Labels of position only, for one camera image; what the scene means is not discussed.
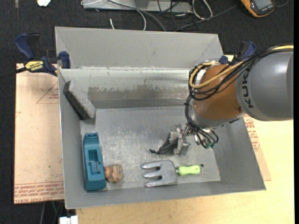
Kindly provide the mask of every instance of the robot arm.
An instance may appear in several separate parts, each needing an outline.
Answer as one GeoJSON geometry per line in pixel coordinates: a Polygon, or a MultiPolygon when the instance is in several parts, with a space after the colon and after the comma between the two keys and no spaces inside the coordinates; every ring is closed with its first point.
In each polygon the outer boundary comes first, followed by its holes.
{"type": "Polygon", "coordinates": [[[259,120],[293,117],[293,46],[277,46],[237,64],[203,63],[191,71],[189,116],[215,128],[244,114],[259,120]],[[195,76],[204,70],[199,84],[195,76]]]}

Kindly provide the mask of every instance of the orange device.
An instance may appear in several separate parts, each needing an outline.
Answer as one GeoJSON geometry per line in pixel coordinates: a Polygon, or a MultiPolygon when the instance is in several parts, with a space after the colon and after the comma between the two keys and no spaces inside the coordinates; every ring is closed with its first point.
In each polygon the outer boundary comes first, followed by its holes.
{"type": "Polygon", "coordinates": [[[273,0],[240,0],[243,6],[254,17],[264,17],[272,13],[275,9],[273,0]]]}

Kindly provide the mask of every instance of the blue plastic object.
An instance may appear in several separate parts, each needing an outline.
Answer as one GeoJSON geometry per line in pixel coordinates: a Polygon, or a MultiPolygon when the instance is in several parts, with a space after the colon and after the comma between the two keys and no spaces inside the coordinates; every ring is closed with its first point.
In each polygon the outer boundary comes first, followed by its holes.
{"type": "Polygon", "coordinates": [[[59,53],[59,58],[62,62],[62,68],[69,69],[71,68],[71,61],[69,54],[66,51],[62,51],[59,53]]]}
{"type": "Polygon", "coordinates": [[[98,191],[106,187],[104,165],[98,133],[86,133],[83,139],[85,190],[98,191]]]}
{"type": "Polygon", "coordinates": [[[27,63],[28,61],[34,58],[34,53],[31,50],[30,46],[28,45],[26,37],[27,37],[27,33],[23,33],[14,40],[14,43],[17,46],[18,50],[21,53],[23,53],[27,58],[27,61],[25,63],[27,63]]]}
{"type": "Polygon", "coordinates": [[[18,50],[21,53],[23,53],[27,58],[27,60],[24,62],[24,66],[26,69],[22,69],[22,70],[20,69],[21,70],[20,72],[28,70],[29,72],[44,72],[47,74],[57,76],[57,69],[54,65],[52,65],[52,63],[58,60],[62,61],[63,68],[69,69],[71,67],[70,57],[66,51],[60,52],[59,56],[54,57],[52,59],[48,59],[45,56],[42,56],[41,58],[35,57],[34,52],[32,51],[32,49],[28,44],[27,33],[23,33],[19,35],[14,40],[14,42],[18,50]]]}

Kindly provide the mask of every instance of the yellow cable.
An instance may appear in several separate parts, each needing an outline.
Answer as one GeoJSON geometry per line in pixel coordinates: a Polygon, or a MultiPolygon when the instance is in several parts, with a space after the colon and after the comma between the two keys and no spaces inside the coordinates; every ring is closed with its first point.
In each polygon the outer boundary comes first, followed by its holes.
{"type": "Polygon", "coordinates": [[[294,45],[285,45],[285,46],[275,47],[271,50],[278,50],[278,49],[294,49],[294,45]]]}
{"type": "Polygon", "coordinates": [[[192,88],[194,88],[194,89],[200,89],[200,88],[202,88],[202,87],[205,87],[205,86],[207,86],[208,84],[210,84],[212,81],[218,79],[219,77],[225,75],[226,73],[228,73],[228,72],[230,72],[230,71],[233,71],[234,69],[237,68],[237,66],[239,66],[239,65],[240,65],[241,63],[243,63],[243,62],[244,62],[244,61],[241,61],[241,62],[239,62],[239,63],[237,63],[237,64],[235,64],[235,65],[229,67],[229,68],[226,69],[225,71],[219,73],[218,75],[214,76],[213,78],[209,79],[208,81],[206,81],[206,82],[204,82],[204,83],[195,85],[195,84],[192,83],[192,80],[193,80],[194,76],[198,73],[199,68],[203,67],[203,65],[200,65],[200,66],[198,66],[198,67],[194,70],[194,72],[191,74],[191,76],[190,76],[190,81],[189,81],[189,85],[190,85],[192,88]]]}
{"type": "MultiPolygon", "coordinates": [[[[294,49],[294,45],[284,45],[284,46],[279,46],[279,47],[275,47],[271,50],[279,50],[279,49],[294,49]]],[[[208,84],[210,84],[212,81],[218,79],[219,77],[225,75],[226,73],[233,71],[234,69],[237,68],[237,66],[239,66],[240,64],[242,64],[244,61],[241,61],[231,67],[229,67],[228,69],[226,69],[225,71],[219,73],[218,75],[214,76],[213,78],[209,79],[208,81],[195,85],[192,83],[192,80],[194,79],[195,75],[199,72],[199,70],[204,67],[204,66],[210,66],[213,64],[219,64],[218,62],[207,62],[207,63],[202,63],[201,65],[199,65],[197,68],[195,68],[195,70],[193,71],[193,73],[190,76],[190,81],[189,81],[189,85],[194,88],[194,89],[200,89],[203,88],[205,86],[207,86],[208,84]]]]}

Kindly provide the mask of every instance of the metal tines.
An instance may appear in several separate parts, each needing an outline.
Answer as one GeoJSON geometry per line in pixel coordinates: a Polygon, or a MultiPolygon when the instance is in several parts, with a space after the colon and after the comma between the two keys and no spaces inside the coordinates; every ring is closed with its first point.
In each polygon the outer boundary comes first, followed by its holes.
{"type": "Polygon", "coordinates": [[[173,185],[178,182],[176,168],[170,160],[145,163],[141,168],[155,169],[143,174],[144,178],[150,179],[144,184],[145,187],[173,185]]]}

